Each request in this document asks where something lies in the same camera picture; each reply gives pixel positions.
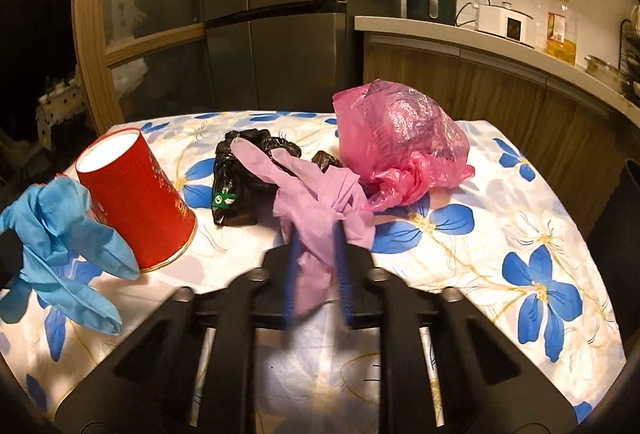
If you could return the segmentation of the small black plastic bag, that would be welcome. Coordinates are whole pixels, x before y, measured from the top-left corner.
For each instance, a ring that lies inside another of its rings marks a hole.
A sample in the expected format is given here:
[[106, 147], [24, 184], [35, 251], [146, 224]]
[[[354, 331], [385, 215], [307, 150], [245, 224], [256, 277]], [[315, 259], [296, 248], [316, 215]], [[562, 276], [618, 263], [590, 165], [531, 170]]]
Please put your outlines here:
[[296, 224], [307, 214], [342, 212], [356, 189], [356, 177], [327, 152], [307, 161], [295, 142], [250, 128], [217, 145], [210, 208], [217, 226], [255, 225], [258, 203], [272, 194], [273, 214]]

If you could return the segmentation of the white rice cooker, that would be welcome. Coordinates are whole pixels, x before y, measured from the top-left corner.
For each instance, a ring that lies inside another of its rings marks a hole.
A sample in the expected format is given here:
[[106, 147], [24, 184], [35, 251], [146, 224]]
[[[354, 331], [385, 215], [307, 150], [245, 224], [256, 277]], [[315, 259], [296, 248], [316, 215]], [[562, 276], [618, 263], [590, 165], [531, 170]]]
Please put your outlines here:
[[519, 12], [509, 3], [477, 7], [475, 30], [534, 47], [536, 24], [532, 16]]

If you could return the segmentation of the red paper cup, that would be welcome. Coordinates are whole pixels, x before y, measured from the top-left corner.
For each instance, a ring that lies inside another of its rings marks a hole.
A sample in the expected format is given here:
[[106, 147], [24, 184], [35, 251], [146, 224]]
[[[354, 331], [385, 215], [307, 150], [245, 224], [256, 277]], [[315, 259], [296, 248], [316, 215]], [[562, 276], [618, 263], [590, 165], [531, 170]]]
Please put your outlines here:
[[142, 272], [172, 263], [190, 246], [196, 216], [136, 128], [100, 137], [76, 160], [75, 171], [93, 213], [122, 236]]

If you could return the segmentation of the blue rubber glove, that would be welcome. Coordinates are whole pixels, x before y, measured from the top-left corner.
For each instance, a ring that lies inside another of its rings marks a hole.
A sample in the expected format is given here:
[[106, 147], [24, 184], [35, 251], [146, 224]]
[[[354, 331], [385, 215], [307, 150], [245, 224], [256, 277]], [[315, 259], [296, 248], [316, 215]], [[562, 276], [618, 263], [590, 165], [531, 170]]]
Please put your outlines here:
[[117, 336], [119, 311], [107, 298], [65, 272], [73, 253], [91, 268], [126, 280], [139, 277], [134, 252], [116, 232], [89, 216], [89, 191], [68, 176], [28, 187], [1, 213], [2, 232], [15, 232], [23, 266], [1, 299], [1, 319], [15, 324], [26, 313], [32, 292], [76, 324]]

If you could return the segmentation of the polka dot covered table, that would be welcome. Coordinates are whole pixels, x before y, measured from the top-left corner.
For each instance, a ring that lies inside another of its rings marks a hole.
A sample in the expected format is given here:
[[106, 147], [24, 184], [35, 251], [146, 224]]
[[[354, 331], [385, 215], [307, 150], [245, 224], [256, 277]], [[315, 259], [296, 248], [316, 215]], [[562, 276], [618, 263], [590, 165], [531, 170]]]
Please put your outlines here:
[[36, 123], [40, 145], [52, 151], [53, 128], [85, 112], [87, 108], [84, 82], [79, 68], [76, 68], [70, 80], [58, 82], [49, 93], [39, 98]]

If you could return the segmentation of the wooden lower cabinets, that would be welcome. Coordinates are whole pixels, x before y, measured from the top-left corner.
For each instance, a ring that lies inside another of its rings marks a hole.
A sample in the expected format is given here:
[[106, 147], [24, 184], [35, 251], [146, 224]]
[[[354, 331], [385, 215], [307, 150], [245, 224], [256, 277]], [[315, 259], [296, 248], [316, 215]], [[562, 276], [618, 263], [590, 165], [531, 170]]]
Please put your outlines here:
[[454, 120], [486, 120], [548, 182], [584, 236], [639, 157], [639, 129], [581, 88], [496, 56], [368, 33], [363, 77], [401, 82], [435, 99]]

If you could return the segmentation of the black round trash bin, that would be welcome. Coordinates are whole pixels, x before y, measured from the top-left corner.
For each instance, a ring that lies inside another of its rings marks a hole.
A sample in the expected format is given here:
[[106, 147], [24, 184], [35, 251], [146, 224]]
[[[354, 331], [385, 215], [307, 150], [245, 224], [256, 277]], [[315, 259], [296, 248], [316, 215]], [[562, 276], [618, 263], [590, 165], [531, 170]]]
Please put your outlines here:
[[587, 239], [624, 344], [639, 331], [639, 163], [627, 160]]

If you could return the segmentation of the black dish rack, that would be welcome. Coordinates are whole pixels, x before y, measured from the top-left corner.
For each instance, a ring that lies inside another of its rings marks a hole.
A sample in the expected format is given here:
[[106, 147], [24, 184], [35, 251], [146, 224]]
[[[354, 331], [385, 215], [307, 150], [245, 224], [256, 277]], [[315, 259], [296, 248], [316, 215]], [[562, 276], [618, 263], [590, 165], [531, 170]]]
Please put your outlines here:
[[640, 100], [640, 6], [620, 23], [620, 59], [618, 68], [626, 79], [625, 95], [636, 106]]

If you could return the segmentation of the steel pot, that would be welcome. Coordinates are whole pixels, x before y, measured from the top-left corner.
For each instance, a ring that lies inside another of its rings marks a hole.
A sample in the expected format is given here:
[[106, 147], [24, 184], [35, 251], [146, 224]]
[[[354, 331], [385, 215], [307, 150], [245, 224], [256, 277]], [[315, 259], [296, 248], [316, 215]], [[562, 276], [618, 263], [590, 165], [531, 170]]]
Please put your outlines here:
[[620, 70], [611, 66], [608, 62], [592, 55], [585, 56], [586, 72], [599, 80], [618, 94], [623, 94], [627, 85], [626, 78]]

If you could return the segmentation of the purple rubber glove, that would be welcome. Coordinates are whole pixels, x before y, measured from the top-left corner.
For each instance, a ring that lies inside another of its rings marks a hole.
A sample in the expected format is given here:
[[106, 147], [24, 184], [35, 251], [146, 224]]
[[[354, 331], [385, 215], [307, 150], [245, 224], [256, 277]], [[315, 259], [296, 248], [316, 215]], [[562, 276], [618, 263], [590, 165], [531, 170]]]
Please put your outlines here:
[[303, 317], [326, 302], [337, 285], [334, 229], [341, 222], [349, 243], [370, 249], [373, 214], [359, 176], [349, 168], [320, 166], [294, 157], [283, 148], [266, 154], [244, 138], [231, 151], [248, 172], [277, 187], [272, 212], [280, 220], [284, 240], [300, 241], [294, 255], [293, 316]]

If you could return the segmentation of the pink plastic bag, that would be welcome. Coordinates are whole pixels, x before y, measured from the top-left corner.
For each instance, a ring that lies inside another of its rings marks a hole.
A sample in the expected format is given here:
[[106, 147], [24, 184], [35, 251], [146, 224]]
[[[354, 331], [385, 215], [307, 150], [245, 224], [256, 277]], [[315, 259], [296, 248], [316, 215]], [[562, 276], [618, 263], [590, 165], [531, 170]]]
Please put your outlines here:
[[340, 160], [359, 176], [372, 212], [408, 206], [475, 175], [465, 132], [415, 88], [377, 79], [341, 90], [332, 102]]

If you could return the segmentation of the floral white blue tablecloth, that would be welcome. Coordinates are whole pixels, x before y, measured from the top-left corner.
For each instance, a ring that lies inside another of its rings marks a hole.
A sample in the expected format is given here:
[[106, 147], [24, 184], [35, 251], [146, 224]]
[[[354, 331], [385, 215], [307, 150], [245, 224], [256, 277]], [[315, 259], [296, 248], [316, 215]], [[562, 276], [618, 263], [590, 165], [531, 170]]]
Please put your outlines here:
[[[180, 287], [204, 293], [257, 266], [281, 242], [263, 210], [253, 226], [219, 227], [210, 199], [215, 148], [258, 128], [294, 142], [305, 159], [335, 154], [329, 113], [206, 112], [138, 123], [198, 228], [175, 261], [137, 281], [99, 274], [79, 256], [66, 278], [94, 287], [134, 330]], [[375, 263], [420, 290], [455, 287], [556, 386], [578, 420], [596, 410], [625, 365], [620, 329], [587, 243], [536, 168], [498, 128], [462, 122], [474, 176], [375, 221]], [[374, 433], [378, 334], [352, 331], [329, 298], [290, 331], [256, 334], [256, 428], [261, 433]]]

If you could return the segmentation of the white kitchen countertop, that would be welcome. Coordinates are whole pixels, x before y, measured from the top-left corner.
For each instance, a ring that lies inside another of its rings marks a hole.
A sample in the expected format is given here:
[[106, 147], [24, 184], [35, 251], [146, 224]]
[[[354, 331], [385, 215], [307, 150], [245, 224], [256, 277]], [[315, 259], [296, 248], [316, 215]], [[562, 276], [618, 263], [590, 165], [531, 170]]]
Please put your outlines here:
[[618, 94], [611, 87], [579, 68], [523, 44], [482, 32], [446, 26], [446, 24], [432, 24], [431, 22], [405, 18], [357, 16], [355, 29], [371, 34], [391, 35], [394, 38], [408, 38], [409, 40], [413, 38], [414, 40], [440, 44], [445, 46], [447, 53], [450, 54], [453, 48], [458, 48], [459, 50], [485, 52], [500, 59], [512, 60], [516, 64], [548, 73], [565, 83], [579, 87], [594, 98], [598, 98], [600, 102], [626, 116], [635, 126], [639, 125], [639, 108], [622, 94]]

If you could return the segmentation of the wooden glass sliding door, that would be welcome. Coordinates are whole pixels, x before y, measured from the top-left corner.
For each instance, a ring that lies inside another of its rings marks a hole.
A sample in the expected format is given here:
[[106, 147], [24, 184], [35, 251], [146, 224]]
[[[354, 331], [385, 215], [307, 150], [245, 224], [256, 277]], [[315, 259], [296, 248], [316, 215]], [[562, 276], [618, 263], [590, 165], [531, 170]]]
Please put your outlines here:
[[201, 0], [72, 0], [72, 20], [99, 133], [213, 107]]

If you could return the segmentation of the cooking oil bottle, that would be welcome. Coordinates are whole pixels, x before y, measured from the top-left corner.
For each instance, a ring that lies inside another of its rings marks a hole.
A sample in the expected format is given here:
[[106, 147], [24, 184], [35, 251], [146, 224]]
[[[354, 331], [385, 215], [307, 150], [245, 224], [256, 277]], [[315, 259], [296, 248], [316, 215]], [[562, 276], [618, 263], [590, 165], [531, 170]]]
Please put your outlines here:
[[577, 18], [570, 0], [549, 0], [546, 54], [574, 66], [577, 55]]

